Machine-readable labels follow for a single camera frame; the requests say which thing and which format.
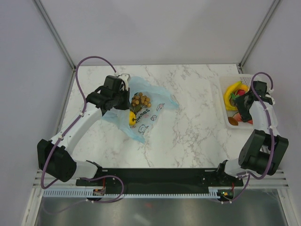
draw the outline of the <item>gray floor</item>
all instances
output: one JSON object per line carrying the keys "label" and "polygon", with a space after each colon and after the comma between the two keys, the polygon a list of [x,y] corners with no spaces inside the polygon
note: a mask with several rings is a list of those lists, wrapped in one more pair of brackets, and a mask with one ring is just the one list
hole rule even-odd
{"label": "gray floor", "polygon": [[[43,198],[48,211],[80,199]],[[276,191],[246,191],[235,203],[204,199],[123,199],[81,203],[54,216],[40,210],[37,226],[286,226]]]}

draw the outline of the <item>metal frame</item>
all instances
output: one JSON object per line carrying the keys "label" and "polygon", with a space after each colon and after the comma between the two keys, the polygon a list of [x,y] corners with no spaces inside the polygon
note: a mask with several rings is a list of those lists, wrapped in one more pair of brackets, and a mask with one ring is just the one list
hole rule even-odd
{"label": "metal frame", "polygon": [[40,0],[32,0],[34,5],[37,7],[39,13],[41,14],[42,18],[44,19],[46,26],[50,30],[52,36],[54,37],[56,43],[58,44],[60,50],[62,51],[63,55],[65,56],[69,66],[72,69],[75,69],[75,64],[72,61],[71,56],[69,55],[60,35],[58,34],[57,30],[55,29],[47,11],[45,10],[45,7],[43,6],[42,2]]}
{"label": "metal frame", "polygon": [[281,205],[289,226],[301,226],[301,219],[298,218],[296,209],[292,204],[292,194],[290,190],[278,189],[278,195],[281,201]]}
{"label": "metal frame", "polygon": [[237,68],[237,71],[238,71],[238,74],[243,74],[243,68],[241,67],[240,64],[236,64],[236,68]]}
{"label": "metal frame", "polygon": [[260,24],[259,28],[257,29],[257,32],[255,33],[249,47],[247,48],[243,58],[241,59],[239,63],[239,67],[243,67],[249,58],[254,46],[256,45],[257,41],[259,40],[261,34],[264,32],[265,28],[267,27],[268,22],[270,21],[271,17],[274,15],[277,7],[279,6],[280,2],[282,0],[273,0],[270,8],[268,9],[267,14],[265,15],[262,23]]}
{"label": "metal frame", "polygon": [[75,79],[75,70],[73,69],[71,79],[69,81],[68,89],[67,89],[66,95],[64,96],[64,102],[61,107],[60,116],[56,122],[54,135],[57,134],[62,128],[63,120],[64,120],[64,116],[66,113],[66,109],[67,109],[67,105],[68,105],[69,97],[71,94],[74,79]]}
{"label": "metal frame", "polygon": [[[33,188],[40,188],[40,181],[41,181],[42,171],[38,170],[35,180],[33,182]],[[45,184],[50,183],[55,178],[49,174],[45,175]],[[76,186],[76,178],[71,178],[67,182],[62,182],[58,180],[54,183],[52,188],[84,188],[81,186]],[[210,187],[210,188],[218,188],[218,189],[229,189],[231,187]],[[285,174],[283,170],[278,169],[276,173],[272,176],[267,176],[263,180],[256,180],[254,178],[250,179],[249,186],[247,189],[289,189],[288,182],[285,178]]]}
{"label": "metal frame", "polygon": [[42,188],[33,188],[26,206],[21,226],[33,226],[43,197]]}

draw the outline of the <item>plastic bag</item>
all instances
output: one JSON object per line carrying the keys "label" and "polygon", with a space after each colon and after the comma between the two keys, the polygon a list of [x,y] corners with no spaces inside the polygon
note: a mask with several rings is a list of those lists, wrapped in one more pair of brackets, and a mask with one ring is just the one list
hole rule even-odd
{"label": "plastic bag", "polygon": [[130,102],[134,94],[142,92],[150,98],[151,107],[144,107],[136,114],[136,124],[129,126],[129,110],[111,109],[103,119],[112,122],[129,137],[145,143],[144,133],[152,128],[162,108],[176,109],[178,104],[171,98],[171,94],[164,87],[152,86],[140,77],[132,77],[129,81]]}

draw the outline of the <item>cartoon drawing on bag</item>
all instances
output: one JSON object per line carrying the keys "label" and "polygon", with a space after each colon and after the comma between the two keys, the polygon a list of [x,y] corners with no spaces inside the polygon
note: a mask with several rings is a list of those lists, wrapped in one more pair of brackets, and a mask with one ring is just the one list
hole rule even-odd
{"label": "cartoon drawing on bag", "polygon": [[157,112],[160,111],[164,107],[164,105],[165,105],[164,103],[159,104],[157,107]]}
{"label": "cartoon drawing on bag", "polygon": [[139,129],[138,129],[138,132],[143,134],[145,133],[146,129],[148,128],[148,126],[145,126],[144,124],[142,124]]}
{"label": "cartoon drawing on bag", "polygon": [[157,119],[157,115],[156,114],[154,114],[151,118],[150,118],[150,120],[152,120],[152,121],[155,121]]}

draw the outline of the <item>white basket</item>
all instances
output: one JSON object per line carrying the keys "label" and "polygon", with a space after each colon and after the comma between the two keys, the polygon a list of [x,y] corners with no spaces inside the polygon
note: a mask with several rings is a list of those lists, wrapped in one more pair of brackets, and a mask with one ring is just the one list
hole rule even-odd
{"label": "white basket", "polygon": [[[230,85],[232,85],[238,81],[241,81],[243,84],[250,87],[252,77],[253,77],[253,75],[251,75],[251,74],[227,74],[227,75],[222,75],[219,77],[219,93],[220,93],[220,100],[221,100],[221,104],[222,104],[222,112],[223,112],[223,115],[225,118],[226,125],[232,129],[253,129],[253,125],[248,122],[242,122],[242,121],[238,122],[238,126],[231,125],[228,121],[228,117],[232,117],[238,111],[227,111],[226,110],[223,95]],[[261,81],[259,76],[257,76],[254,80]]]}

